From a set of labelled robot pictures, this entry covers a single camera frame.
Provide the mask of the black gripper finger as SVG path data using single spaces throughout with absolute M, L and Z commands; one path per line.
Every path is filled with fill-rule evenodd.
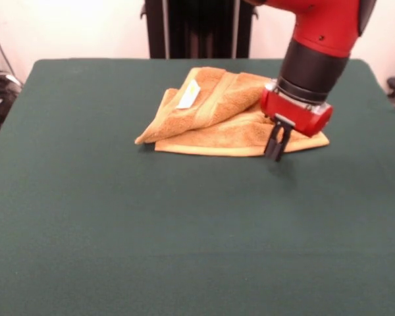
M 290 140 L 291 133 L 294 127 L 285 122 L 279 122 L 278 125 L 283 129 L 282 139 L 277 141 L 275 149 L 275 161 L 279 162 L 282 159 L 286 146 Z
M 269 134 L 269 138 L 264 150 L 264 154 L 266 157 L 270 159 L 277 159 L 281 147 L 281 141 L 278 140 L 278 135 L 280 133 L 282 126 L 277 118 L 273 120 L 273 123 L 274 126 L 273 129 L 271 130 L 271 133 Z

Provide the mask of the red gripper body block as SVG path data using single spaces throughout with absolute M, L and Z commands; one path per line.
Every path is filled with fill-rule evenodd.
M 320 133 L 333 114 L 333 107 L 328 103 L 312 105 L 280 92 L 275 79 L 265 83 L 260 106 L 270 119 L 279 119 L 307 137 Z

